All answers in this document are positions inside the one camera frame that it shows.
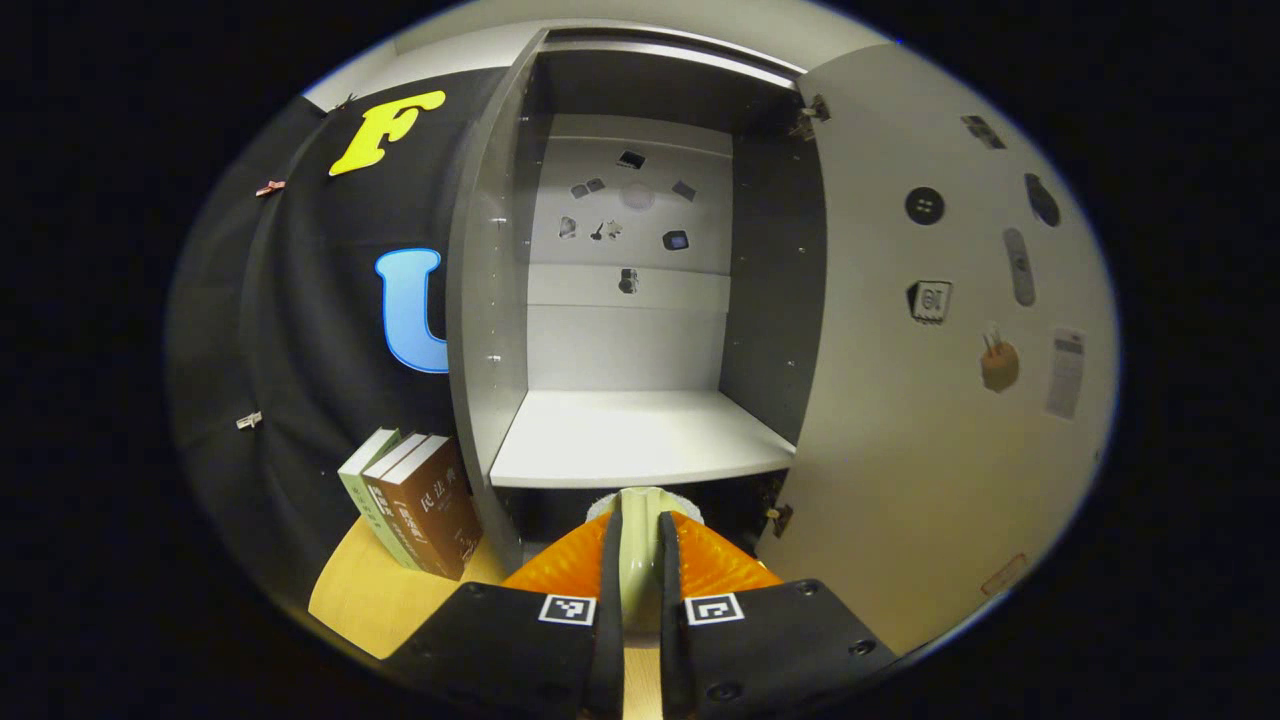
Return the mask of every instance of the round black sticker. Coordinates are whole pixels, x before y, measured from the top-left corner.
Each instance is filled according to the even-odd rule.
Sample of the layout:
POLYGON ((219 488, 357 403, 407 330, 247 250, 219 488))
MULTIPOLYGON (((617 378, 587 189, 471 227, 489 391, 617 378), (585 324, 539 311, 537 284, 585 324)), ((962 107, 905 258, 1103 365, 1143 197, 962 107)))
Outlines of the round black sticker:
POLYGON ((932 225, 942 219, 946 204, 932 187, 918 187, 906 193, 906 217, 922 225, 932 225))

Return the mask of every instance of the black background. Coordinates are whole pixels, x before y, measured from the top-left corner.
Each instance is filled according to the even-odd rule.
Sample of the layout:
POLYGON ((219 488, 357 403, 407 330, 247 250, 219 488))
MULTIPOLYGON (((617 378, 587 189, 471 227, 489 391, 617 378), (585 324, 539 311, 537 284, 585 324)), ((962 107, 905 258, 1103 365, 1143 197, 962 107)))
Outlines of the black background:
MULTIPOLYGON (((1275 61, 1248 10, 858 5, 1020 122, 1074 184, 1121 291, 1126 382, 1105 474, 1041 571, 845 714, 1268 714, 1275 61)), ((13 255, 15 416, 35 438, 18 441, 27 479, 6 482, 15 568, 36 569, 13 596, 9 673, 32 716, 429 712, 287 620, 224 555, 168 445, 159 337, 182 238, 221 170, 292 96, 428 12, 37 10, 35 113, 19 113, 36 142, 13 142, 40 158, 10 163, 31 213, 13 255)))

